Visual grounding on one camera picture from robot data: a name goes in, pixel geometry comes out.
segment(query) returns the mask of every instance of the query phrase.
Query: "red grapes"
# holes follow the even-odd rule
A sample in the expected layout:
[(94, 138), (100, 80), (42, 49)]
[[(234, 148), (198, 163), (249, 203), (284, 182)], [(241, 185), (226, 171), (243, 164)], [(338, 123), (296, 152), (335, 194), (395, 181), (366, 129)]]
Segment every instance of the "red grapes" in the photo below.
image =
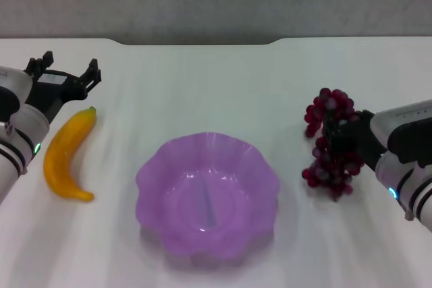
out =
[[(307, 138), (313, 138), (321, 129), (326, 115), (339, 125), (360, 119), (355, 114), (354, 101), (345, 92), (322, 88), (313, 105), (306, 108), (304, 120), (308, 126), (304, 134)], [(323, 136), (317, 138), (315, 146), (312, 155), (316, 160), (309, 168), (303, 170), (302, 178), (307, 181), (309, 187), (328, 188), (335, 201), (342, 194), (351, 194), (352, 176), (360, 173), (360, 168), (365, 165), (363, 161), (355, 152), (347, 152), (344, 155), (333, 153)]]

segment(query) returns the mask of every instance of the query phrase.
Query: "grape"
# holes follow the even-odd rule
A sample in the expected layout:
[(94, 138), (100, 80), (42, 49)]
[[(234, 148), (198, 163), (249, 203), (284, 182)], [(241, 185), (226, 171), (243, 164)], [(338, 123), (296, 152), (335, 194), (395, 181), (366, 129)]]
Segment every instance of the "grape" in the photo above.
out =
[(353, 116), (353, 114), (355, 113), (356, 111), (354, 110), (354, 108), (352, 108), (352, 107), (346, 107), (346, 109), (345, 109), (345, 116), (346, 117), (351, 117), (351, 116)]
[(315, 176), (315, 170), (316, 170), (316, 169), (317, 169), (317, 168), (314, 167), (313, 164), (311, 164), (311, 165), (309, 166), (308, 170), (309, 170), (309, 175), (310, 175), (310, 177)]
[(318, 121), (316, 119), (313, 119), (312, 124), (314, 125), (315, 129), (318, 130), (321, 128), (321, 125), (323, 124), (323, 121)]
[(319, 121), (322, 121), (324, 119), (324, 111), (318, 107), (314, 107), (313, 117)]
[(332, 111), (338, 107), (338, 102), (334, 98), (329, 98), (327, 102), (325, 103), (325, 108), (328, 111)]
[(321, 136), (320, 138), (317, 138), (317, 140), (315, 141), (315, 145), (317, 146), (317, 148), (319, 148), (320, 150), (323, 150), (327, 147), (329, 143), (327, 142), (327, 138), (325, 138), (324, 136)]
[(346, 195), (350, 195), (350, 194), (352, 194), (352, 191), (353, 191), (353, 189), (352, 189), (352, 187), (350, 186), (350, 185), (345, 185), (345, 188), (344, 188), (344, 193), (346, 194)]
[(303, 179), (308, 179), (308, 178), (310, 178), (310, 175), (311, 173), (309, 172), (309, 170), (308, 169), (305, 169), (305, 170), (303, 170), (302, 171), (302, 178)]
[(313, 114), (313, 108), (314, 108), (314, 107), (315, 107), (314, 105), (309, 105), (309, 106), (306, 108), (306, 113), (309, 114), (309, 115), (312, 115), (312, 114)]
[(329, 98), (331, 95), (331, 90), (328, 88), (322, 88), (319, 91), (319, 96), (325, 97), (326, 99)]
[(315, 170), (321, 168), (321, 161), (318, 159), (313, 161), (312, 168), (314, 169), (314, 174), (315, 174)]
[(360, 173), (360, 167), (355, 168), (352, 171), (349, 171), (349, 174), (351, 175), (358, 175)]
[(331, 92), (331, 95), (332, 96), (337, 96), (337, 95), (339, 95), (339, 94), (341, 94), (342, 93), (342, 90), (340, 90), (340, 89), (335, 89), (335, 90), (333, 90), (332, 92)]
[(319, 184), (320, 184), (319, 179), (317, 179), (317, 178), (315, 178), (315, 177), (311, 177), (311, 178), (309, 178), (307, 181), (308, 181), (308, 186), (309, 186), (309, 187), (312, 187), (312, 188), (314, 188), (314, 187), (318, 187)]
[(330, 178), (330, 174), (326, 172), (326, 170), (324, 169), (319, 168), (317, 169), (316, 173), (317, 173), (317, 178), (320, 179), (321, 181), (325, 181)]
[(329, 162), (331, 162), (331, 156), (330, 156), (330, 154), (327, 154), (327, 153), (322, 154), (322, 156), (321, 156), (321, 160), (322, 160), (324, 163), (329, 163)]
[(336, 99), (341, 105), (346, 105), (346, 103), (348, 102), (348, 95), (343, 92), (339, 95), (339, 98)]
[(313, 155), (315, 158), (319, 159), (319, 158), (321, 157), (321, 152), (319, 151), (318, 148), (313, 148), (313, 150), (312, 150), (312, 155)]
[(317, 124), (311, 123), (311, 124), (307, 125), (306, 131), (311, 131), (315, 134), (315, 132), (318, 130), (318, 127), (319, 126)]
[(353, 171), (357, 169), (357, 164), (354, 162), (349, 162), (347, 164), (345, 164), (345, 170), (347, 170), (348, 172)]
[(325, 108), (326, 102), (327, 102), (327, 99), (322, 99), (322, 98), (319, 98), (319, 97), (315, 97), (315, 99), (313, 100), (313, 104), (316, 107), (322, 108), (322, 109)]
[(342, 178), (341, 176), (337, 176), (337, 177), (334, 177), (333, 183), (338, 184), (338, 183), (343, 182), (343, 180), (344, 180), (344, 178)]
[(312, 131), (310, 131), (309, 129), (307, 129), (307, 130), (304, 132), (304, 135), (305, 135), (307, 138), (313, 138), (313, 137), (315, 136), (315, 132), (312, 132)]
[(310, 115), (310, 114), (306, 114), (306, 115), (304, 116), (304, 121), (307, 122), (307, 123), (312, 123), (312, 121), (313, 121), (313, 116)]

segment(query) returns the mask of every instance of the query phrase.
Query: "gray wall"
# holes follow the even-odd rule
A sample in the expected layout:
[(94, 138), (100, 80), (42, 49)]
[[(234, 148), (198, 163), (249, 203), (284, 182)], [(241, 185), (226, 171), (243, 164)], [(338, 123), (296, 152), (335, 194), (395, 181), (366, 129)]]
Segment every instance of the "gray wall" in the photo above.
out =
[(287, 36), (432, 35), (432, 0), (1, 0), (0, 37), (254, 44)]

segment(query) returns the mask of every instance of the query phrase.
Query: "banana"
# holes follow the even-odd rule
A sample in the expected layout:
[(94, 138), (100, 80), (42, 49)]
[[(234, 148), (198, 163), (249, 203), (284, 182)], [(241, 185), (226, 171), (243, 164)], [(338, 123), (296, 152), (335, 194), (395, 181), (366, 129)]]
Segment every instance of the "banana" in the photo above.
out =
[(43, 162), (48, 186), (58, 196), (90, 202), (95, 198), (91, 192), (81, 190), (70, 175), (69, 167), (75, 151), (89, 135), (96, 121), (96, 109), (90, 107), (77, 112), (55, 134), (49, 144)]

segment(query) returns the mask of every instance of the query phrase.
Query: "green indicator light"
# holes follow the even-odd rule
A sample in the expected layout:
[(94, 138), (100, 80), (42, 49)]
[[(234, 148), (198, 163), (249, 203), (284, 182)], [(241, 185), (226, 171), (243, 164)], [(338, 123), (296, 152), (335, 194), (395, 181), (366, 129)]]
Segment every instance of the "green indicator light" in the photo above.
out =
[(36, 144), (36, 146), (34, 147), (34, 153), (36, 154), (37, 152), (39, 152), (40, 149), (41, 149), (41, 143)]

